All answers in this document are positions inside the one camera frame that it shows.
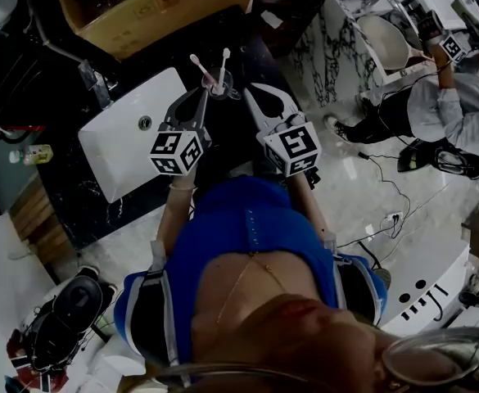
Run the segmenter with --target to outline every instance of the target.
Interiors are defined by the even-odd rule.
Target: faucet
[[[370,9],[372,9],[372,7],[374,7],[380,1],[381,0],[368,0],[358,11],[358,15],[363,15],[364,13],[368,12]],[[404,13],[404,8],[401,5],[401,2],[399,0],[387,0],[387,1],[392,6],[393,10],[399,11],[400,13]]]

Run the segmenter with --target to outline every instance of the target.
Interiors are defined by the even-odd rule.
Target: gray shirt
[[[479,76],[455,74],[455,89],[439,89],[436,76],[417,82],[407,111],[412,133],[426,142],[447,138],[479,156]]]

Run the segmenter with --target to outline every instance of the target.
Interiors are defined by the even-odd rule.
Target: blue top
[[[323,302],[337,307],[332,252],[308,219],[291,208],[287,191],[259,178],[213,187],[197,204],[166,262],[181,364],[192,358],[191,325],[199,279],[223,253],[288,251],[310,267]]]

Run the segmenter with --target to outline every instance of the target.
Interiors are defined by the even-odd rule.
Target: eyeglasses
[[[459,385],[479,369],[479,327],[441,329],[399,339],[385,350],[382,362],[387,371],[384,391],[402,393]],[[251,364],[178,365],[161,370],[156,380],[204,392],[336,391],[328,381]]]

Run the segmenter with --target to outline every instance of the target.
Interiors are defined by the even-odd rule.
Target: white sink
[[[172,103],[186,92],[169,68],[124,95],[79,131],[79,140],[106,200],[119,200],[158,173],[148,155]],[[143,117],[149,129],[139,127]]]

